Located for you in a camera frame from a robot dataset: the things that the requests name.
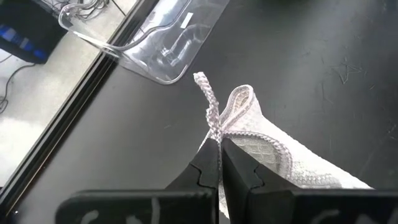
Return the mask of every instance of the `black cable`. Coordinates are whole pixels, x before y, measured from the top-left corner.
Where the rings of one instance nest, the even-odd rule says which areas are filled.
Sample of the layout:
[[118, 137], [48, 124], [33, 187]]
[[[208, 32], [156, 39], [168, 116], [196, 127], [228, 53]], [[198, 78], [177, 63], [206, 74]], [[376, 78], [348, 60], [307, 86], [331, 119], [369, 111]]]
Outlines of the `black cable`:
[[112, 2], [113, 2], [113, 4], [119, 9], [119, 11], [120, 11], [124, 16], [126, 16], [126, 13], [123, 12], [123, 10], [119, 7], [119, 5], [116, 4], [116, 2], [115, 2], [114, 0], [112, 0]]
[[1, 60], [0, 61], [0, 63], [3, 63], [3, 62], [5, 62], [6, 60], [8, 60], [9, 58], [11, 58], [12, 57], [12, 55], [9, 55], [8, 57], [6, 57], [5, 59], [3, 59], [3, 60]]
[[7, 83], [6, 83], [6, 93], [4, 94], [3, 97], [0, 97], [0, 114], [2, 114], [2, 113], [6, 110], [6, 108], [7, 108], [7, 106], [8, 106], [8, 100], [7, 100], [8, 85], [10, 84], [11, 79], [12, 79], [16, 74], [18, 74], [19, 71], [21, 71], [21, 70], [23, 70], [23, 69], [25, 69], [25, 68], [34, 67], [35, 65], [36, 65], [36, 64], [24, 65], [24, 66], [22, 66], [22, 67], [19, 67], [19, 68], [18, 68], [17, 70], [15, 70], [15, 72], [13, 72], [13, 73], [11, 74], [11, 76], [8, 78]]

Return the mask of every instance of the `black table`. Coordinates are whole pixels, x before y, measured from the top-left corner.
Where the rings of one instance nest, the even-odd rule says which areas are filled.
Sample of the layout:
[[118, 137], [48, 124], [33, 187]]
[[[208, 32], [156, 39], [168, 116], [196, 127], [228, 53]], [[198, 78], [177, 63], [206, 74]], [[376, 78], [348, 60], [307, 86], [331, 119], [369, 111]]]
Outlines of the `black table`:
[[53, 223], [57, 206], [79, 190], [169, 184], [208, 130], [197, 71], [221, 108], [233, 88], [250, 84], [264, 116], [293, 138], [372, 187], [397, 187], [396, 10], [395, 1], [231, 0], [171, 86], [100, 57], [105, 68], [94, 63], [89, 72], [103, 75], [83, 79], [35, 146], [52, 152], [32, 155], [38, 175], [16, 200], [23, 192], [16, 183], [25, 187], [32, 171], [17, 173], [3, 196], [8, 207], [17, 201], [12, 222]]

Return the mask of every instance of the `clear plastic tray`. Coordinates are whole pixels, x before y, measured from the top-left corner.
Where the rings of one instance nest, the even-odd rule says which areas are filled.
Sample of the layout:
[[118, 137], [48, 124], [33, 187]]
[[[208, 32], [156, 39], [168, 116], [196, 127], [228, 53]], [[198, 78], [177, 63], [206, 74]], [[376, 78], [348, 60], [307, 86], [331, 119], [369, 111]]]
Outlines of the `clear plastic tray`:
[[139, 31], [125, 46], [114, 46], [65, 26], [65, 16], [83, 7], [65, 6], [60, 25], [99, 49], [117, 57], [119, 64], [161, 84], [172, 84], [192, 63], [229, 0], [160, 0]]

